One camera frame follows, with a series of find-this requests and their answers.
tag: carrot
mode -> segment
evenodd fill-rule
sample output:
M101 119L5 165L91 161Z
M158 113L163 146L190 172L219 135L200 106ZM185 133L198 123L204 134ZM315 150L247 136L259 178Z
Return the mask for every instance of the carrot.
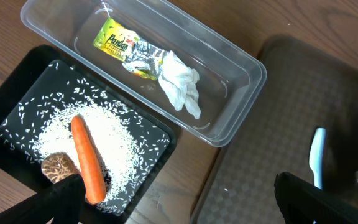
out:
M106 186L102 171L84 123L79 116L75 116L71 121L71 131L80 161L86 198L91 204L102 202L106 198Z

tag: food wrapper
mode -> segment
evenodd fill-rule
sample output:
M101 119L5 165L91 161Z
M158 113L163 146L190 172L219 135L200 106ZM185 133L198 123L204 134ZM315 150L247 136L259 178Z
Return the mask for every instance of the food wrapper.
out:
M157 80L161 74L166 50L139 37L136 32L108 18L93 45L122 61L124 68L142 78Z

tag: black tray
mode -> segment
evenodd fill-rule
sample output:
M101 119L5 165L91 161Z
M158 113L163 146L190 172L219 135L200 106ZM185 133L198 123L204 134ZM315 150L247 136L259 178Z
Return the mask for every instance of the black tray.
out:
M95 78L92 74L82 69L79 65L73 63L70 59L66 58L64 55L57 52L52 47L46 45L32 49L23 59L23 61L19 64L19 66L13 71L12 75L0 87L0 125L8 116L13 116L13 114L16 114L15 109L17 109L17 104L18 102L20 102L20 100L31 100L30 98L27 98L32 98L33 96L26 93L30 89L33 89L34 92L35 88L32 88L32 86L37 85L37 83L38 86L48 86L48 83L45 82L48 80L48 78L44 78L44 82L40 82L39 78L43 78L42 74L44 70L45 72L50 72L52 69L54 69L57 62L61 63L59 66L64 67L61 71L66 74L70 72L81 74L87 80L89 80L90 83L94 83L95 85L106 90L107 94L111 95L112 98L115 98L125 103L128 107L132 108L134 110L133 113L139 113L143 118L149 121L150 124L162 130L162 133L167 133L170 139L170 142L167 143L166 150L164 150L164 152L161 152L161 155L152 170L150 171L150 174L145 178L143 184L141 184L139 188L135 191L135 195L133 196L132 200L126 207L125 212L121 216L101 213L95 210L95 208L93 208L89 204L85 205L85 208L80 216L80 221L82 223L124 223L129 218L129 215L135 209L135 206L142 198L145 191L148 189L154 178L157 176L158 172L161 170L163 165L166 163L166 161L172 154L174 148L176 147L175 135L168 126L164 125L159 120L146 113L124 97L122 97L120 94L108 87L107 84ZM16 120L15 126L20 126L20 120ZM0 140L0 168L15 177L17 180L21 181L23 184L29 186L36 192L46 189L48 186L51 185L51 183L48 179L46 179L46 177L41 174L40 164L38 164L37 162L29 162L29 156L31 157L33 155L28 154L28 152L26 154L23 152L23 150L7 150L3 147Z

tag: black plate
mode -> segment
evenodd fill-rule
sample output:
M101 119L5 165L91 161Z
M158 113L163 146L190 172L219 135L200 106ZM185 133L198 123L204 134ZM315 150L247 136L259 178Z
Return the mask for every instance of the black plate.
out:
M31 50L14 70L12 75L0 87L0 125L5 123L6 118L8 119L8 124L0 128L0 135L2 134L0 137L0 168L36 192L51 185L49 180L41 174L39 161L34 162L36 155L28 149L27 144L21 149L21 143L16 144L16 141L20 141L20 138L11 140L10 142L12 142L17 150L9 150L10 147L6 148L2 146L1 143L3 140L1 140L1 138L10 140L9 134L12 135L12 138L17 138L16 133L18 133L20 137L25 136L27 139L39 134L39 127L42 125L43 120L36 118L36 111L37 105L41 104L42 95L46 95L45 90L48 90L49 93L54 92L54 95L56 92L62 92L65 94L65 103L72 103L70 100L73 91L71 88L68 88L70 85L67 85L67 82L70 81L72 85L75 83L76 85L81 85L77 83L77 79L81 80L82 77L86 78L86 82L89 83L88 88L98 86L99 89L101 89L100 91L106 90L110 98L109 100L119 100L130 109L133 109L130 113L125 114L128 118L133 116L145 118L145 122L142 122L144 125L142 128L136 125L135 122L131 122L128 126L129 131L135 139L141 141L141 136L145 136L146 132L149 131L150 135L153 135L151 139L154 139L156 142L157 139L161 138L164 134L166 134L170 140L170 142L167 142L164 151L161 150L162 148L160 149L158 156L156 156L156 153L153 153L151 156L151 153L145 150L145 161L151 158L154 161L157 159L157 163L155 163L152 170L150 170L150 174L145 178L143 184L133 189L135 195L126 206L125 212L122 215L104 214L97 211L91 205L86 204L80 217L82 223L124 223L176 147L174 133L169 127L122 97L87 71L82 70L80 66L71 62L71 60L52 47L43 45ZM28 110L26 109L25 112L28 115L31 114L31 116L25 117L24 124L21 124L21 119L18 116L19 102L21 102L22 105L29 102L26 105ZM32 132L31 124L33 122L35 123L35 127L38 127L35 133ZM27 128L31 129L30 133L24 131ZM10 129L9 134L4 133L5 129Z

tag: light blue utensil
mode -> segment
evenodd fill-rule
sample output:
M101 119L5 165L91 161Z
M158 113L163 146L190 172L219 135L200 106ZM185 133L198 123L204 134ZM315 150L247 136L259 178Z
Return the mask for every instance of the light blue utensil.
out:
M323 189L323 152L326 130L318 128L311 143L309 166L314 175L314 186Z

